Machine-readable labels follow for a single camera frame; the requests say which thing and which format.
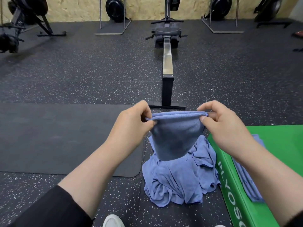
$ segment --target hand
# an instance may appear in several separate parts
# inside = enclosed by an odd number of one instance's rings
[[[155,121],[146,121],[151,118],[152,112],[146,101],[142,100],[131,108],[122,111],[110,134],[106,144],[115,147],[123,161],[140,144],[144,136],[154,127]]]
[[[212,110],[200,121],[212,134],[217,145],[229,155],[238,158],[248,145],[258,144],[235,112],[218,101],[203,103],[198,111]]]

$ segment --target exercise mat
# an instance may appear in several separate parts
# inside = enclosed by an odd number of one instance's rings
[[[131,105],[0,103],[0,171],[68,174],[104,143]],[[114,176],[134,177],[143,142]]]

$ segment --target blue towel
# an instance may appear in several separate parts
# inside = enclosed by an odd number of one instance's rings
[[[155,150],[153,137],[149,140]],[[203,135],[181,158],[164,162],[154,153],[142,166],[144,191],[159,207],[170,201],[180,205],[202,203],[203,194],[214,191],[220,183],[215,169],[216,158],[214,149]]]
[[[151,130],[154,142],[153,150],[162,161],[169,161],[184,156],[192,148],[204,131],[200,116],[207,116],[204,111],[171,111],[152,115],[157,124]]]
[[[261,144],[262,146],[264,146],[263,141],[259,138],[258,134],[253,134],[252,135],[254,137],[254,139]],[[239,175],[240,181],[243,185],[244,191],[247,194],[247,196],[249,197],[249,199],[252,202],[265,202],[261,196],[261,194],[259,193],[254,181],[252,180],[252,178],[250,177],[249,173],[245,170],[245,168],[243,166],[241,166],[239,163],[236,162],[236,160],[234,160],[234,158],[232,158],[235,168],[237,170],[237,173]]]

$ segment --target shoe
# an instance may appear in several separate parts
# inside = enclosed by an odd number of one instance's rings
[[[122,220],[115,214],[108,215],[102,227],[125,227]]]

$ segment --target rubber gym flooring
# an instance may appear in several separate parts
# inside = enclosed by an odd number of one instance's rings
[[[161,100],[162,51],[153,49],[150,21],[133,21],[122,36],[95,36],[98,22],[53,23],[66,38],[38,38],[35,28],[21,35],[18,54],[0,54],[0,102],[134,104]],[[303,124],[303,41],[290,35],[303,29],[262,26],[241,20],[243,34],[212,34],[200,20],[187,20],[179,48],[172,51],[173,101],[188,110],[219,100],[246,125]],[[143,162],[149,159],[149,142]],[[57,184],[63,175],[0,172],[0,226],[6,226]],[[142,173],[113,177],[94,226],[117,214],[125,226],[231,226],[221,191],[203,204],[164,208],[144,194]]]

